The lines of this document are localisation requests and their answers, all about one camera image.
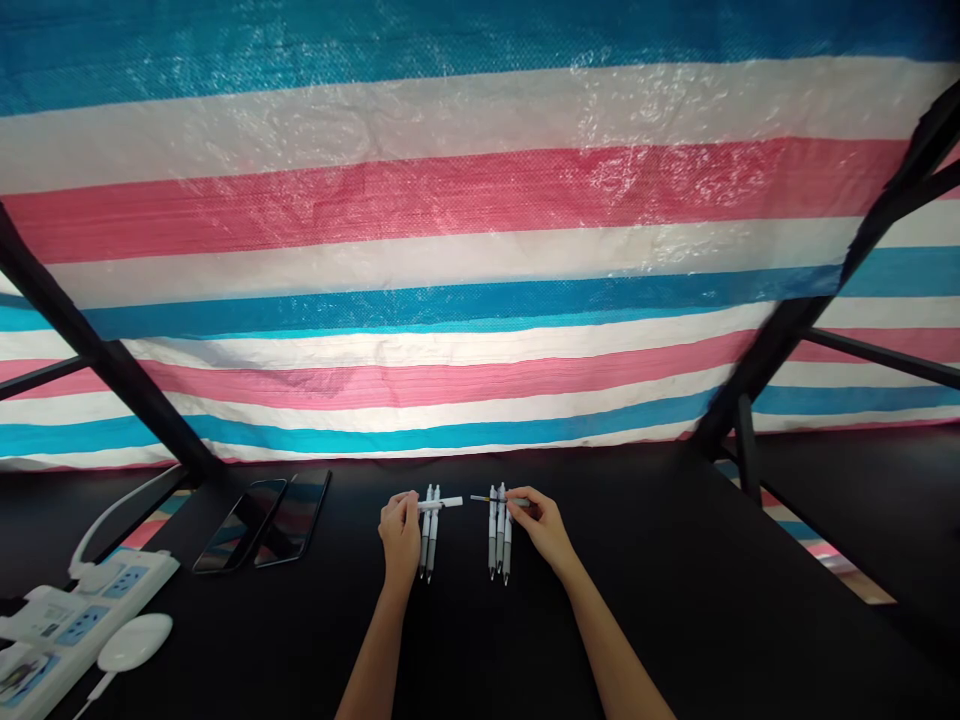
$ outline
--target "wrist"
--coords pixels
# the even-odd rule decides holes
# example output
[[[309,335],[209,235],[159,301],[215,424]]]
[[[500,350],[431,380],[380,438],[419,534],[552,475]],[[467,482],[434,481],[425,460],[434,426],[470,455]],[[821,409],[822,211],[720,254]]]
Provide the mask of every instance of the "wrist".
[[[385,602],[402,603],[406,605],[407,598],[410,597],[410,590],[413,587],[413,581],[406,582],[397,578],[387,576],[383,580],[383,588],[380,590],[380,597]]]
[[[555,567],[553,571],[568,593],[571,587],[578,585],[584,578],[589,579],[590,577],[587,575],[587,570],[583,567],[583,563],[580,562],[580,558],[577,557],[576,553],[563,564]]]

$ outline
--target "forearm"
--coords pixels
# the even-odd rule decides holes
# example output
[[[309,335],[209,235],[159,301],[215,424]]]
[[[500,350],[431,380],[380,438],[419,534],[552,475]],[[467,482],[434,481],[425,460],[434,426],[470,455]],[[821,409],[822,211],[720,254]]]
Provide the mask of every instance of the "forearm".
[[[408,596],[409,592],[384,585],[340,701],[337,720],[389,720]]]
[[[579,560],[560,580],[573,606],[607,720],[674,720]]]

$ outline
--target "phone screen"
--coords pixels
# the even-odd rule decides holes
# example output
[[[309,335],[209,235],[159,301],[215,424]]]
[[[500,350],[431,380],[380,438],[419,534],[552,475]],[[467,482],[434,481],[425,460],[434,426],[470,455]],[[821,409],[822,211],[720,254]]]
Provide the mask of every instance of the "phone screen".
[[[263,533],[253,564],[267,567],[299,558],[307,549],[330,471],[301,473],[287,488],[280,507]]]
[[[194,563],[195,573],[229,572],[243,562],[260,531],[270,520],[286,480],[253,483],[233,506],[227,519]]]

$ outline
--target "hand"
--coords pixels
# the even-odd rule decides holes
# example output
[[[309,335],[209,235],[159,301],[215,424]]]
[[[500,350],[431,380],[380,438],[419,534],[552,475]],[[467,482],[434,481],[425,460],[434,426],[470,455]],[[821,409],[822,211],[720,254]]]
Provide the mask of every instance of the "hand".
[[[380,510],[380,527],[377,528],[387,566],[383,589],[399,593],[404,599],[410,594],[420,562],[419,498],[413,490],[394,495]]]
[[[510,498],[527,498],[530,507],[522,508],[516,503],[509,502]],[[533,545],[543,559],[561,580],[564,580],[573,570],[580,566],[580,558],[567,537],[566,528],[560,518],[560,509],[557,504],[531,487],[514,488],[507,491],[507,510],[513,519],[520,523]]]

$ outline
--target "person's right hand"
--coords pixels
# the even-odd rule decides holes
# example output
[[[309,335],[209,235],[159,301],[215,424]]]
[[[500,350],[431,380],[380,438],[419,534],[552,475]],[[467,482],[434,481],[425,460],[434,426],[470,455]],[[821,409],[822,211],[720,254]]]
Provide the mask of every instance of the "person's right hand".
[[[530,507],[510,502],[511,498],[520,497],[529,500]],[[507,510],[524,527],[534,547],[561,580],[580,565],[553,500],[532,487],[514,488],[507,491]]]

